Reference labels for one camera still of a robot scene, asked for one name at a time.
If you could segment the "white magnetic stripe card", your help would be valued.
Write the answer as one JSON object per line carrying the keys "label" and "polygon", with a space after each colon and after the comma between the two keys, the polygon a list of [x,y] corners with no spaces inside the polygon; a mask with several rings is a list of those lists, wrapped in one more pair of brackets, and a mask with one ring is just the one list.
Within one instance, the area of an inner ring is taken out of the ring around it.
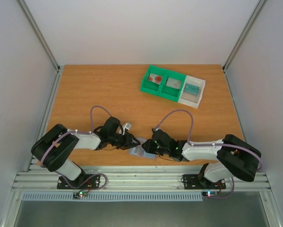
{"label": "white magnetic stripe card", "polygon": [[177,79],[168,78],[166,81],[166,86],[174,89],[180,89],[181,85],[182,85],[182,81]]}

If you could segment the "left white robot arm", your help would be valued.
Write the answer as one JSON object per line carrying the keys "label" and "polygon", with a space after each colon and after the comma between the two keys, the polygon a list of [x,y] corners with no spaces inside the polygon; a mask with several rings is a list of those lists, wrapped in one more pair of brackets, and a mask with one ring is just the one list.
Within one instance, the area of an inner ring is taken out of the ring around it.
{"label": "left white robot arm", "polygon": [[83,170],[69,159],[75,149],[101,150],[107,145],[127,150],[140,145],[140,141],[129,133],[131,125],[121,125],[120,120],[109,117],[103,126],[89,132],[70,130],[56,124],[31,148],[32,155],[40,162],[40,167],[56,172],[68,179],[74,188],[85,184]]}

